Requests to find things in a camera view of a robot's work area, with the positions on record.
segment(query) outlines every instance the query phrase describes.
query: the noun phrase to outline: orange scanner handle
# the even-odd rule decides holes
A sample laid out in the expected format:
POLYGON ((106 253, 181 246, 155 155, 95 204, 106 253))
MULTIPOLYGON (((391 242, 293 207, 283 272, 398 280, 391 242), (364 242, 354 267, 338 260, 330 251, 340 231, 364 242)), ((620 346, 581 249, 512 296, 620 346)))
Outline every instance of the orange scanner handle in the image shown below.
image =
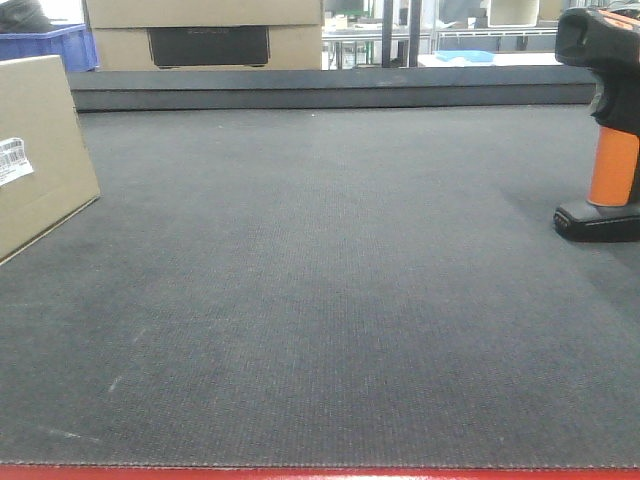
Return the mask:
POLYGON ((634 194, 639 154, 636 135, 600 127, 589 202, 602 207, 627 205, 634 194))

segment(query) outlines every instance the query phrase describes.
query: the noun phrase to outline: barcode scanner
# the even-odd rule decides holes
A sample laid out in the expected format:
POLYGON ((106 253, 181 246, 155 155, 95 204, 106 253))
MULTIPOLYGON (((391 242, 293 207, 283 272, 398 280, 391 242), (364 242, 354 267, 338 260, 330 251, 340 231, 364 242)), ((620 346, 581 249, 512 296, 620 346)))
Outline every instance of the barcode scanner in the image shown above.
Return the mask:
MULTIPOLYGON (((624 12, 637 17, 640 6, 624 12)), ((640 21, 569 9, 559 20, 556 58, 594 73, 591 114, 600 125, 589 196, 556 209, 556 230, 574 241, 640 240, 640 21)))

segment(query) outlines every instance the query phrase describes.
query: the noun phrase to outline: barcode label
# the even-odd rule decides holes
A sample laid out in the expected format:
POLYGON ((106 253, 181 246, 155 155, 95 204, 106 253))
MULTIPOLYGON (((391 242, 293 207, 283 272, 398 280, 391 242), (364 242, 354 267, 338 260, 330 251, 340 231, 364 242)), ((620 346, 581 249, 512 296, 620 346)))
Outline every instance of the barcode label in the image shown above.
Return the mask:
POLYGON ((9 138, 0 141, 0 187, 33 173, 27 159, 24 140, 9 138))

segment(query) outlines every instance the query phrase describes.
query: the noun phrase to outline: conveyor belt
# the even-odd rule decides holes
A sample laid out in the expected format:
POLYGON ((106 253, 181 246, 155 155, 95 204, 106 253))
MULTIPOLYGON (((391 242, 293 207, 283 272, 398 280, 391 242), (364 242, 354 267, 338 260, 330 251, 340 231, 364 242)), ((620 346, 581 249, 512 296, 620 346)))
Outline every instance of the conveyor belt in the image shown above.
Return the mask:
POLYGON ((0 462, 640 464, 640 245, 583 107, 83 115, 103 198, 0 268, 0 462))

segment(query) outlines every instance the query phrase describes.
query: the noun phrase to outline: blue object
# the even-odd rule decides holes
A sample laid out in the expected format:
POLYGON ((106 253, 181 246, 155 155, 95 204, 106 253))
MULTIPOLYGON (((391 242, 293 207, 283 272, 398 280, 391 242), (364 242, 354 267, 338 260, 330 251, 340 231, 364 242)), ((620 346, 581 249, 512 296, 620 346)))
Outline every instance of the blue object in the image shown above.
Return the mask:
POLYGON ((68 72, 87 72, 98 66, 96 43, 86 25, 56 25, 47 33, 0 34, 0 60, 60 55, 68 72))
POLYGON ((495 54, 483 50, 439 50, 436 52, 436 58, 445 62, 455 58, 463 58, 468 62, 489 63, 493 62, 494 57, 495 54))

